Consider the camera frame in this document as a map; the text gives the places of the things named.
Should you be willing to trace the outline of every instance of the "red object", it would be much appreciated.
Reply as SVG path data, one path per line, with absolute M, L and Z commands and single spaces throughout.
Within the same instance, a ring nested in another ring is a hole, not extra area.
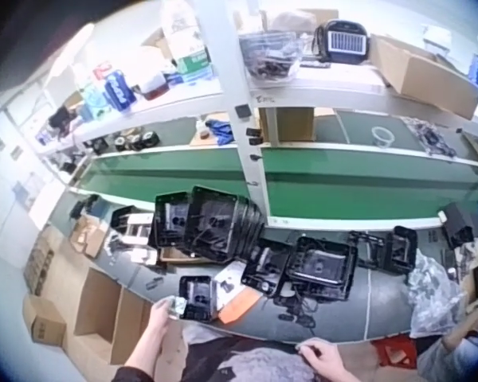
M 377 350 L 380 366 L 393 366 L 394 368 L 416 368 L 416 348 L 413 340 L 407 335 L 400 334 L 394 337 L 374 340 L 371 344 Z

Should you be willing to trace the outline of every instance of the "shelf post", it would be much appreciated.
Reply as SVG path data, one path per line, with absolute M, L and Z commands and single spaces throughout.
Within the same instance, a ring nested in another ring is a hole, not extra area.
M 223 91 L 225 111 L 230 117 L 233 137 L 245 174 L 250 198 L 263 214 L 270 216 L 267 183 L 260 146 L 250 145 L 246 129 L 257 129 L 253 100 L 246 79 L 233 12 L 223 0 L 194 0 L 194 10 Z M 237 107 L 250 111 L 240 118 Z

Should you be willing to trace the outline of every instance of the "green workbench surface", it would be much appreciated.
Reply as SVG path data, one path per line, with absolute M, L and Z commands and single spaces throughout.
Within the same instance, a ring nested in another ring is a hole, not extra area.
M 432 217 L 452 201 L 478 201 L 478 167 L 345 150 L 263 149 L 273 216 L 315 219 Z M 102 158 L 80 187 L 142 201 L 194 185 L 248 196 L 235 149 Z

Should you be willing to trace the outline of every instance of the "person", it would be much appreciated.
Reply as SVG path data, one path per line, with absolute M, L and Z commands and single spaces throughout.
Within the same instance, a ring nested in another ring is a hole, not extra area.
M 152 382 L 155 364 L 167 332 L 169 302 L 151 308 L 147 328 L 132 354 L 112 382 Z M 319 338 L 295 348 L 270 341 L 226 336 L 203 325 L 187 322 L 182 332 L 188 344 L 181 382 L 225 382 L 261 380 L 359 382 L 343 366 L 338 347 Z
M 472 278 L 466 276 L 467 302 L 474 300 Z M 478 368 L 478 304 L 465 319 L 444 336 L 415 340 L 418 374 L 428 382 L 469 380 Z

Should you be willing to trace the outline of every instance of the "portable solar speaker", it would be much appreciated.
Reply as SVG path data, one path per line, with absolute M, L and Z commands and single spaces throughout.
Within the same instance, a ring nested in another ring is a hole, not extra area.
M 368 58 L 368 35 L 361 24 L 330 20 L 324 27 L 324 35 L 324 52 L 330 62 L 358 65 Z

